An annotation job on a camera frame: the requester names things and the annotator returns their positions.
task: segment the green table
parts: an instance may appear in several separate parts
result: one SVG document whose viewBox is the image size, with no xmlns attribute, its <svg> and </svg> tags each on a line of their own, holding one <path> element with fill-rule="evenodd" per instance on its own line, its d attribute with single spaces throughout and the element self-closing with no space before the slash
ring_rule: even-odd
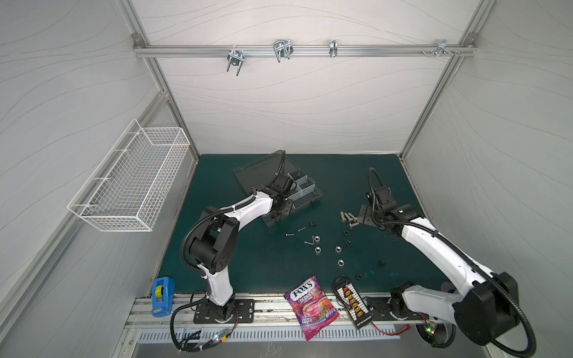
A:
<svg viewBox="0 0 573 358">
<path fill-rule="evenodd" d="M 203 279 L 179 261 L 179 245 L 188 229 L 207 206 L 223 207 L 246 198 L 233 169 L 262 155 L 202 155 L 181 214 L 171 237 L 159 277 L 175 279 L 175 291 L 191 293 L 204 290 Z M 344 236 L 347 225 L 340 222 L 340 211 L 358 216 L 360 205 L 367 203 L 367 170 L 374 167 L 392 188 L 399 204 L 412 204 L 421 212 L 404 170 L 395 155 L 289 155 L 323 192 L 313 206 L 267 228 L 258 218 L 239 232 L 237 249 L 229 263 L 229 276 L 236 292 L 285 293 L 310 276 L 316 276 L 331 292 L 338 276 L 349 276 L 360 292 L 388 292 L 393 287 L 414 281 L 438 289 L 447 281 L 441 271 L 414 246 L 387 232 L 359 225 Z M 310 228 L 308 222 L 317 226 Z M 311 241 L 319 235 L 320 255 Z M 346 241 L 352 241 L 347 247 Z M 341 246 L 337 254 L 335 246 Z M 345 265 L 338 267 L 337 260 Z M 379 261 L 384 260 L 384 267 Z M 356 274 L 363 279 L 358 281 Z"/>
</svg>

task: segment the wire basket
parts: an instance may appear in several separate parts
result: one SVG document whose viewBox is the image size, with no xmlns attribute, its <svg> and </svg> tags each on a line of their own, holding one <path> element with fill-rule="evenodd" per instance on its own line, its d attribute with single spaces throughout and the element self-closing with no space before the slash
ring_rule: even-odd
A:
<svg viewBox="0 0 573 358">
<path fill-rule="evenodd" d="M 125 148 L 112 150 L 68 205 L 100 231 L 151 231 L 189 148 L 181 128 L 136 128 L 126 130 Z"/>
</svg>

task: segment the yellow tape roll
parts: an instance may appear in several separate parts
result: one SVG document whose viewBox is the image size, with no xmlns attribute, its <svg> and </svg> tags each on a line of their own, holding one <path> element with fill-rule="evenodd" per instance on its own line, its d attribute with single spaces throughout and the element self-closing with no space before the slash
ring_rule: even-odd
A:
<svg viewBox="0 0 573 358">
<path fill-rule="evenodd" d="M 163 285 L 159 285 L 155 288 L 155 298 L 163 297 Z"/>
</svg>

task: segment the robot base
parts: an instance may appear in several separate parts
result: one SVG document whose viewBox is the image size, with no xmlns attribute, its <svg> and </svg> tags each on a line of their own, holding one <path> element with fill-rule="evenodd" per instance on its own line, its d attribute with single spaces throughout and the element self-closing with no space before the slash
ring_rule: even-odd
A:
<svg viewBox="0 0 573 358">
<path fill-rule="evenodd" d="M 213 302 L 207 300 L 199 305 L 197 305 L 197 311 L 195 312 L 195 317 L 193 317 L 193 323 L 205 324 L 214 323 L 221 324 L 225 323 L 224 316 L 221 316 L 220 312 L 222 307 L 217 306 Z M 239 312 L 239 323 L 252 323 L 254 317 L 254 300 L 234 300 L 234 307 L 231 308 L 231 312 L 237 310 Z M 237 318 L 232 314 L 227 321 L 232 322 Z"/>
</svg>

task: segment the purple candy package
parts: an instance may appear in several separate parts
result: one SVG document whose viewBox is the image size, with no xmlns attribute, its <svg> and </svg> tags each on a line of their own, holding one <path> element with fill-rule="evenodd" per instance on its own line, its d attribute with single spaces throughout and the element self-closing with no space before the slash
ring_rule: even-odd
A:
<svg viewBox="0 0 573 358">
<path fill-rule="evenodd" d="M 316 276 L 304 281 L 284 297 L 295 311 L 307 341 L 340 315 L 324 295 Z"/>
</svg>

